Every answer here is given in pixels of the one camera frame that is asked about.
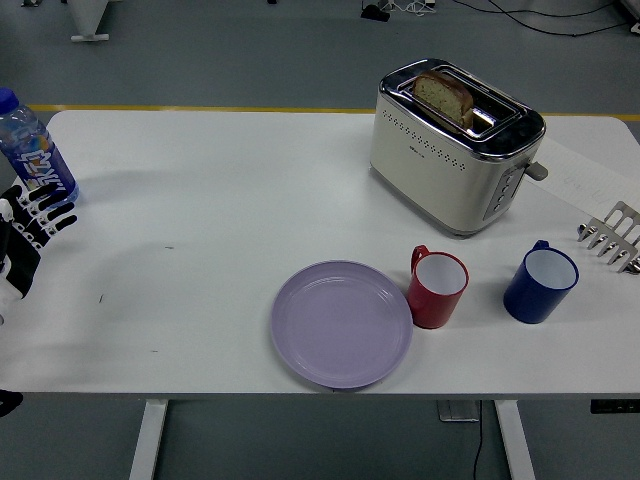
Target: cable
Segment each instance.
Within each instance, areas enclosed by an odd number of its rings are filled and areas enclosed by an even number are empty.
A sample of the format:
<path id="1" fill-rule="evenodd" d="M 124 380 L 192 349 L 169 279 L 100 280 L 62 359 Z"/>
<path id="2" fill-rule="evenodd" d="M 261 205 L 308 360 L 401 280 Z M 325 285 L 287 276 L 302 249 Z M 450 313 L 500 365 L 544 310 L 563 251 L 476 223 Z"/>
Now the cable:
<path id="1" fill-rule="evenodd" d="M 505 14 L 505 13 L 535 13 L 536 15 L 542 15 L 543 17 L 554 17 L 554 18 L 569 18 L 569 17 L 579 17 L 581 15 L 589 15 L 591 13 L 595 13 L 595 12 L 597 12 L 599 10 L 604 9 L 604 8 L 610 7 L 610 6 L 612 6 L 613 4 L 616 3 L 616 1 L 614 0 L 613 2 L 607 3 L 606 5 L 602 5 L 601 7 L 598 7 L 596 9 L 594 9 L 594 10 L 589 10 L 588 12 L 570 13 L 570 14 L 567 14 L 567 15 L 557 15 L 557 14 L 554 14 L 554 13 L 545 13 L 545 12 L 539 12 L 537 10 L 527 10 L 527 9 L 524 9 L 524 10 L 502 10 L 498 5 L 495 5 L 495 4 L 494 4 L 494 6 L 496 8 L 499 8 L 500 10 L 484 10 L 482 8 L 474 7 L 473 5 L 469 5 L 468 3 L 464 3 L 464 2 L 461 2 L 459 0 L 452 0 L 452 1 L 455 2 L 455 3 L 459 3 L 460 5 L 464 5 L 465 7 L 469 7 L 471 9 L 473 9 L 473 10 L 477 10 L 478 12 L 500 13 L 500 14 Z"/>
<path id="2" fill-rule="evenodd" d="M 552 14 L 548 14 L 548 13 L 537 12 L 535 10 L 504 10 L 502 7 L 497 5 L 493 0 L 487 0 L 487 1 L 491 5 L 496 7 L 499 11 L 482 10 L 482 9 L 476 8 L 476 7 L 472 6 L 472 5 L 469 5 L 467 3 L 461 2 L 460 0 L 452 0 L 452 1 L 455 2 L 455 3 L 459 3 L 460 5 L 464 5 L 466 7 L 469 7 L 471 9 L 473 9 L 473 10 L 477 10 L 479 12 L 504 14 L 507 17 L 509 17 L 511 20 L 513 20 L 514 22 L 518 23 L 519 25 L 522 25 L 525 28 L 528 28 L 528 29 L 533 30 L 535 32 L 544 33 L 544 34 L 547 34 L 547 35 L 556 35 L 556 36 L 559 36 L 559 37 L 574 37 L 574 38 L 575 37 L 584 37 L 586 35 L 591 35 L 593 33 L 603 32 L 605 30 L 611 30 L 612 28 L 617 28 L 617 27 L 621 27 L 623 25 L 627 25 L 627 22 L 622 22 L 622 23 L 617 23 L 615 25 L 609 25 L 608 27 L 598 28 L 596 30 L 590 30 L 588 32 L 581 32 L 581 33 L 551 32 L 549 30 L 542 30 L 540 28 L 536 28 L 536 27 L 533 27 L 531 25 L 527 25 L 526 23 L 518 20 L 516 17 L 511 15 L 512 13 L 529 12 L 529 13 L 535 13 L 537 15 L 543 15 L 543 16 L 546 16 L 546 17 L 556 17 L 556 18 L 577 17 L 577 16 L 580 16 L 580 15 L 588 15 L 590 13 L 597 12 L 598 10 L 601 10 L 601 9 L 603 9 L 605 7 L 609 7 L 609 6 L 613 5 L 615 2 L 611 2 L 611 3 L 607 4 L 607 5 L 604 5 L 603 7 L 597 8 L 597 9 L 589 11 L 589 12 L 574 13 L 574 14 L 570 14 L 570 15 L 552 15 Z"/>
<path id="3" fill-rule="evenodd" d="M 476 459 L 473 462 L 473 480 L 476 480 L 476 474 L 478 472 L 478 459 L 480 458 L 480 450 L 482 450 L 482 400 L 480 400 L 480 408 L 478 409 L 478 421 L 480 422 L 480 443 L 478 444 Z"/>
<path id="4" fill-rule="evenodd" d="M 397 8 L 401 12 L 413 13 L 418 17 L 424 16 L 425 13 L 436 13 L 436 9 L 427 5 L 425 0 L 423 1 L 414 1 L 407 4 L 405 8 L 402 8 L 398 5 L 395 0 L 388 0 L 384 7 L 381 7 L 380 10 L 384 10 L 387 7 L 391 7 L 391 9 Z"/>

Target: plate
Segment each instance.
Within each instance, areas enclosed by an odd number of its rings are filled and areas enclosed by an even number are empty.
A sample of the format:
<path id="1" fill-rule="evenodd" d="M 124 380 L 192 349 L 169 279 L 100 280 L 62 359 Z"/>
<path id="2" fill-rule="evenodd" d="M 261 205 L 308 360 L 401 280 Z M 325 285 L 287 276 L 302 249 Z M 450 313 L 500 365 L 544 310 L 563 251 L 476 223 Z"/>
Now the plate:
<path id="1" fill-rule="evenodd" d="M 319 385 L 370 385 L 402 361 L 413 332 L 409 305 L 381 272 L 330 261 L 296 273 L 280 289 L 271 336 L 295 372 Z"/>

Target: plastic bottle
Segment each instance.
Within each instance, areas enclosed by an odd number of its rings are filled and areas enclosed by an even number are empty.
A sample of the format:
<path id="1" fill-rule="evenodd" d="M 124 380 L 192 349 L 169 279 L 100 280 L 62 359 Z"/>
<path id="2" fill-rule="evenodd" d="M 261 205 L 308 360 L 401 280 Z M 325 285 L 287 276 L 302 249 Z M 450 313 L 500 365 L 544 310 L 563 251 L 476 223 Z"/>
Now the plastic bottle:
<path id="1" fill-rule="evenodd" d="M 55 183 L 56 192 L 68 194 L 53 207 L 78 198 L 78 184 L 51 134 L 33 111 L 4 87 L 0 87 L 0 151 L 29 190 Z"/>

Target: table leg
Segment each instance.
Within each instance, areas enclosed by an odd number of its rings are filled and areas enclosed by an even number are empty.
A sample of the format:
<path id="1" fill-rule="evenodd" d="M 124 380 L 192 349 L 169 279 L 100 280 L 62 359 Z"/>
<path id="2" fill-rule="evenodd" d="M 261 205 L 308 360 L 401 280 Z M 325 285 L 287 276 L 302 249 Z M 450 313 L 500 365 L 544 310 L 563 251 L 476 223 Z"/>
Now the table leg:
<path id="1" fill-rule="evenodd" d="M 495 400 L 512 480 L 535 480 L 517 400 Z"/>
<path id="2" fill-rule="evenodd" d="M 147 400 L 129 480 L 153 480 L 169 400 Z"/>

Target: white toaster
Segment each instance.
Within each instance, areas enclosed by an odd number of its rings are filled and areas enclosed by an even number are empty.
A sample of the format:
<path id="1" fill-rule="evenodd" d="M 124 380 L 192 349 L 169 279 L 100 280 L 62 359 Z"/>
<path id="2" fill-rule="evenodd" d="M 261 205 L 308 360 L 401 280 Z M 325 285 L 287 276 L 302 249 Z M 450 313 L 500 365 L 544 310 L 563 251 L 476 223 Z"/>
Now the white toaster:
<path id="1" fill-rule="evenodd" d="M 411 93 L 428 70 L 448 74 L 469 90 L 473 127 L 462 127 Z M 504 214 L 533 162 L 545 123 L 526 105 L 443 60 L 427 59 L 382 79 L 378 91 L 371 166 L 438 224 L 471 235 Z"/>

